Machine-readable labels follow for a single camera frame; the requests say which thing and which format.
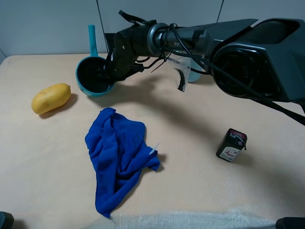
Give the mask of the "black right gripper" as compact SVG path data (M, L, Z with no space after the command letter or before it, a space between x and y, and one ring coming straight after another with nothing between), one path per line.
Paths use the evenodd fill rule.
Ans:
M131 26L117 33L107 33L106 41L110 52L103 68L94 70L94 79L106 84L123 81L126 78L144 71L142 64L136 63L140 56L151 57L147 36L149 26Z

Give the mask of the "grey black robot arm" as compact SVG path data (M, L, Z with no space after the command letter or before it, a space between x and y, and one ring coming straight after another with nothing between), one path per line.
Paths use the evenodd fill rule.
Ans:
M251 90L277 102L305 103L305 22L243 19L192 27L155 21L116 33L103 66L108 81L123 81L144 70L139 57L186 54L203 62L225 93L239 98Z

